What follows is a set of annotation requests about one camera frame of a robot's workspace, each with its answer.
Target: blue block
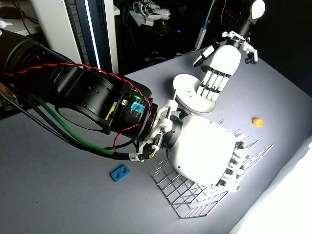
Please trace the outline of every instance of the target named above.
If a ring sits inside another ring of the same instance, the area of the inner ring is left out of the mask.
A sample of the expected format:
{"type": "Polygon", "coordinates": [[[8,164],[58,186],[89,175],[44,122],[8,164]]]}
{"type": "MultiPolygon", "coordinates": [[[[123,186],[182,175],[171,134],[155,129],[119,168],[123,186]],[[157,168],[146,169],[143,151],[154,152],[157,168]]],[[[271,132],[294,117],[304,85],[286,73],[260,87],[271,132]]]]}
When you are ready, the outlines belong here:
{"type": "Polygon", "coordinates": [[[115,182],[119,182],[122,178],[130,173],[129,168],[126,165],[122,165],[118,169],[111,173],[111,177],[115,182]]]}

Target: white plate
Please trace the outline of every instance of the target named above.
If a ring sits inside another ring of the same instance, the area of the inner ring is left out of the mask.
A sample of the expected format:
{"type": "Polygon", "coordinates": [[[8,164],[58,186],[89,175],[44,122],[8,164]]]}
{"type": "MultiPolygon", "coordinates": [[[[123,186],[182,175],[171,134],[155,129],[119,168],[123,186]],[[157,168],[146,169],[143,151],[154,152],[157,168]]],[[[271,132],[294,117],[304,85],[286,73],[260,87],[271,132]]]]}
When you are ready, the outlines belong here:
{"type": "Polygon", "coordinates": [[[197,94],[201,81],[189,74],[179,74],[174,78],[174,89],[179,102],[196,113],[208,113],[215,108],[215,102],[197,94]]]}

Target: orange object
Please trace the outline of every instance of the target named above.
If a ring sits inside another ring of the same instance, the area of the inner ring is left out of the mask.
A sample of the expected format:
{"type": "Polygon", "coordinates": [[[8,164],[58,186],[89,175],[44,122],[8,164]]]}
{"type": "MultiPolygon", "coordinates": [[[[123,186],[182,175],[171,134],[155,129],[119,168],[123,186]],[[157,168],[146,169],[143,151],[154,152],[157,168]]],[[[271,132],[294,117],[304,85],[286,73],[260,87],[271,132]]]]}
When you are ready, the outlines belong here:
{"type": "Polygon", "coordinates": [[[253,125],[256,126],[257,128],[262,128],[264,125],[263,120],[260,118],[253,118],[252,122],[253,122],[253,125]]]}

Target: green cable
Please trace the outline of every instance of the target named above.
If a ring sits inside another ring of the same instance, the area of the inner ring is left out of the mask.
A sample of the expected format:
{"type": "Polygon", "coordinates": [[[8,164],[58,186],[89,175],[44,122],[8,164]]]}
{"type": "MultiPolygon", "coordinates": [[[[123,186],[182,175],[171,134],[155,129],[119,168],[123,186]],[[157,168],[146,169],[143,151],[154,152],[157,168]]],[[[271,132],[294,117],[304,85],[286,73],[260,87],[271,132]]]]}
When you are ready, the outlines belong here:
{"type": "Polygon", "coordinates": [[[210,16],[211,10],[212,10],[213,5],[214,5],[214,2],[215,2],[215,0],[213,0],[213,2],[211,3],[211,6],[210,6],[210,9],[209,9],[209,12],[208,12],[208,15],[207,15],[207,18],[206,18],[206,21],[205,21],[205,22],[208,22],[208,19],[209,19],[209,16],[210,16]]]}
{"type": "Polygon", "coordinates": [[[100,151],[101,153],[107,154],[112,156],[114,152],[109,151],[109,150],[105,150],[99,146],[96,146],[94,144],[91,144],[90,142],[80,138],[50,107],[48,107],[47,104],[45,104],[45,102],[35,96],[35,95],[31,95],[74,139],[76,139],[77,141],[79,141],[80,143],[84,144],[85,146],[88,146],[92,149],[96,149],[98,151],[100,151]]]}

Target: wire dish rack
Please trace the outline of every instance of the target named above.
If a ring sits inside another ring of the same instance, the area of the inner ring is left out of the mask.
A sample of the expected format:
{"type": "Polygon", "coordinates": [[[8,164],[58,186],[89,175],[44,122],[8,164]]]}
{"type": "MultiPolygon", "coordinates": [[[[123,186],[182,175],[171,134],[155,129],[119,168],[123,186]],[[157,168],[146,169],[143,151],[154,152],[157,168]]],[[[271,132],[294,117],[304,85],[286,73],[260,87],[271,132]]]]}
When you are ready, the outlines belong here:
{"type": "MultiPolygon", "coordinates": [[[[258,141],[255,141],[246,146],[245,149],[248,150],[257,143],[258,141]]],[[[248,155],[237,173],[237,182],[239,182],[272,147],[273,144],[252,156],[248,155]]],[[[180,218],[207,216],[228,193],[228,191],[223,190],[222,187],[207,187],[185,178],[171,166],[168,159],[157,164],[153,179],[180,218]]]]}

